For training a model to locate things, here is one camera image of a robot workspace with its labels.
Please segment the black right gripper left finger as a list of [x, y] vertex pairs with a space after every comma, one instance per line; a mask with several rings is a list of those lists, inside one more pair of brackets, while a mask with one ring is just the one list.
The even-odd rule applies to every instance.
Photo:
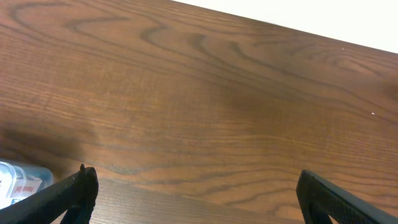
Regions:
[[75, 174], [1, 210], [1, 224], [62, 223], [88, 224], [99, 183], [96, 170], [83, 164]]

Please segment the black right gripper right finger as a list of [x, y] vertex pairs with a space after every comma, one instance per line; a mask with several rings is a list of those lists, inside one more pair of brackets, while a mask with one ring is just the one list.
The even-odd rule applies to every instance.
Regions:
[[296, 194], [306, 224], [397, 223], [394, 217], [309, 170], [303, 170]]

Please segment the clear plastic container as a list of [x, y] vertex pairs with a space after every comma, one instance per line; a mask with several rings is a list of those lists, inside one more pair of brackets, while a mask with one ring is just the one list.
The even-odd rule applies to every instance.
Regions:
[[41, 182], [39, 192], [53, 184], [53, 173], [44, 167], [1, 159], [1, 209], [24, 200], [9, 196], [17, 184], [28, 182]]

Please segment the white medicine box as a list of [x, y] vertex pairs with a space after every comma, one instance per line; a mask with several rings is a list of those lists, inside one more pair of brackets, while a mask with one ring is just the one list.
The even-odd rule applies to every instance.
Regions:
[[17, 184], [13, 188], [11, 195], [9, 197], [12, 199], [14, 199], [14, 198], [22, 199], [22, 198], [29, 197], [38, 191], [40, 185], [41, 185], [41, 182], [28, 182], [25, 185]]

